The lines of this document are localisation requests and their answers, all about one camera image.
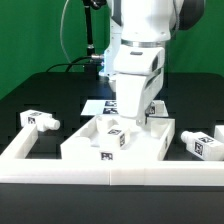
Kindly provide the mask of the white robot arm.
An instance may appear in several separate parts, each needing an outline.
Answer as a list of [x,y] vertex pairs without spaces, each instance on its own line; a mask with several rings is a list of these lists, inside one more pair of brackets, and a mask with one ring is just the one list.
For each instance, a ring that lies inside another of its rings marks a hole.
[[206,0],[106,0],[110,43],[102,76],[116,93],[118,114],[139,126],[163,86],[166,42],[203,16]]

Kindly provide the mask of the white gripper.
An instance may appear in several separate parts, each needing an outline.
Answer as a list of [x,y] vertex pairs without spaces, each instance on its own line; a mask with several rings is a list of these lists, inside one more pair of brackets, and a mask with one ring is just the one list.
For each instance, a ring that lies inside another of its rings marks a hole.
[[120,116],[136,120],[144,127],[145,113],[162,88],[165,49],[161,46],[138,48],[121,45],[114,59],[116,100]]

